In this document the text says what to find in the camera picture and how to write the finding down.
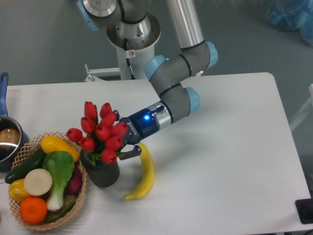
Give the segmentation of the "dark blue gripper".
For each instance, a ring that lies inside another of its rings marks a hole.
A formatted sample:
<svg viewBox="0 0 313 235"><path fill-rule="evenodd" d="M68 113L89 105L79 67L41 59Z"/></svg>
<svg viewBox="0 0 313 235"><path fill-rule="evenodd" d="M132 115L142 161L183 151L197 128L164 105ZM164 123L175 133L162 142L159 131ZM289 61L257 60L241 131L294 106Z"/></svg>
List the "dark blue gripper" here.
<svg viewBox="0 0 313 235"><path fill-rule="evenodd" d="M115 114L115 121L119 121L119 112L113 110L113 113ZM132 150L121 152L121 155L118 157L120 160L140 156L142 150L138 143L159 130L158 122L152 115L152 111L148 108L144 108L128 117L123 117L120 122L127 126L127 131L122 139L126 140L127 144L134 145Z"/></svg>

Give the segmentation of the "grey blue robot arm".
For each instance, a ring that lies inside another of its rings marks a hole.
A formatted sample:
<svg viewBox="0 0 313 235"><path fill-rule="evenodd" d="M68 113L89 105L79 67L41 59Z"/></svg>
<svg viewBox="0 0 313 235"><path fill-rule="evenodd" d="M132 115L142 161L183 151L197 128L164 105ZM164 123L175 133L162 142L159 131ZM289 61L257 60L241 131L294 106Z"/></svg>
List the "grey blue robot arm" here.
<svg viewBox="0 0 313 235"><path fill-rule="evenodd" d="M146 1L80 0L77 6L92 30L106 28L116 49L121 79L146 79L159 97L157 103L122 118L128 127L123 139L134 149L117 156L122 160L138 156L141 140L199 109L198 93L181 82L216 64L217 50L204 39L192 0L167 1L181 49L172 60L155 55L160 24L147 12Z"/></svg>

